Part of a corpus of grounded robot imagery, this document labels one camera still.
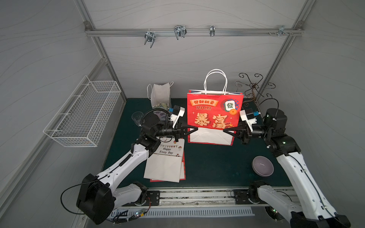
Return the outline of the red paper bag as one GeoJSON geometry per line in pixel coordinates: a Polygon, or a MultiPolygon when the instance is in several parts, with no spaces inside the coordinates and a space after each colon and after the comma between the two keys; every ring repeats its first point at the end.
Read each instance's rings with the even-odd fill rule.
{"type": "MultiPolygon", "coordinates": [[[[180,171],[180,181],[186,180],[185,172],[185,154],[182,155],[181,171],[180,171]]],[[[150,182],[164,182],[164,180],[150,179],[150,182]]]]}
{"type": "Polygon", "coordinates": [[[227,85],[226,74],[220,69],[213,69],[205,77],[203,90],[189,90],[187,93],[187,122],[198,128],[188,135],[189,143],[233,145],[233,136],[224,130],[238,126],[244,94],[227,91],[227,85]],[[221,91],[207,89],[207,79],[213,74],[220,74],[225,79],[221,91]]]}

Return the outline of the white paper bag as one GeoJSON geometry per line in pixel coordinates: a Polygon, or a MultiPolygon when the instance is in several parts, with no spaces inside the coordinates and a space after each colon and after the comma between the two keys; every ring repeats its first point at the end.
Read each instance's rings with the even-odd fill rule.
{"type": "Polygon", "coordinates": [[[179,183],[185,140],[161,138],[158,149],[147,159],[144,178],[179,183]]]}

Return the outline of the floral paper bag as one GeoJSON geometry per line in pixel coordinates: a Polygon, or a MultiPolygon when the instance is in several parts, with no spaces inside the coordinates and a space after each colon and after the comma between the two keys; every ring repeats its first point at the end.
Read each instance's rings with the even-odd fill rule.
{"type": "Polygon", "coordinates": [[[147,98],[151,102],[153,109],[160,108],[169,110],[171,107],[171,86],[174,82],[163,85],[149,84],[147,86],[147,98]]]}

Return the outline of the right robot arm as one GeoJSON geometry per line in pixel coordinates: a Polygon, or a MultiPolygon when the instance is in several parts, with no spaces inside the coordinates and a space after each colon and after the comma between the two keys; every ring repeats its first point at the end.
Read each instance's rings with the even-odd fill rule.
{"type": "Polygon", "coordinates": [[[288,176],[300,204],[285,198],[263,181],[254,182],[247,190],[252,204],[265,202],[280,214],[292,228],[349,228],[347,216],[337,213],[311,175],[297,142],[285,134],[287,116],[278,108],[267,110],[262,124],[257,124],[254,113],[230,110],[240,118],[237,127],[223,131],[243,144],[252,138],[264,140],[288,176]]]}

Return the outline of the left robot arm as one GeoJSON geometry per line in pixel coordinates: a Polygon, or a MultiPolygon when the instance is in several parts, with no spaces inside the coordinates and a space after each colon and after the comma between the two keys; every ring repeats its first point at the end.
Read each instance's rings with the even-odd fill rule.
{"type": "Polygon", "coordinates": [[[146,112],[140,121],[141,132],[132,143],[130,151],[106,170],[94,176],[88,174],[77,186],[80,188],[76,206],[96,225],[101,224],[116,208],[128,203],[143,204],[147,188],[139,182],[118,190],[119,184],[160,146],[161,138],[178,141],[198,130],[197,127],[179,122],[185,109],[174,106],[171,112],[155,108],[146,112]]]}

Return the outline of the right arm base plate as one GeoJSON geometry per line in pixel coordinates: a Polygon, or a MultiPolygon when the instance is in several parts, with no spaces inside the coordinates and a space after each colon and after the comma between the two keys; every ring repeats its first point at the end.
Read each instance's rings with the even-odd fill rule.
{"type": "Polygon", "coordinates": [[[235,201],[235,204],[237,204],[237,205],[259,203],[259,199],[256,197],[255,190],[252,188],[235,189],[232,191],[232,193],[233,193],[232,197],[235,201]]]}

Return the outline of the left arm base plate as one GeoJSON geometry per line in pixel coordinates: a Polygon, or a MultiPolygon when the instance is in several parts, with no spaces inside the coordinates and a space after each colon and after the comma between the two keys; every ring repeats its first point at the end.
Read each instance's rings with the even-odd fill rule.
{"type": "Polygon", "coordinates": [[[151,204],[152,206],[159,206],[159,200],[160,200],[160,191],[147,190],[145,192],[142,192],[142,195],[138,198],[137,201],[124,204],[123,207],[149,206],[149,204],[151,204]]]}

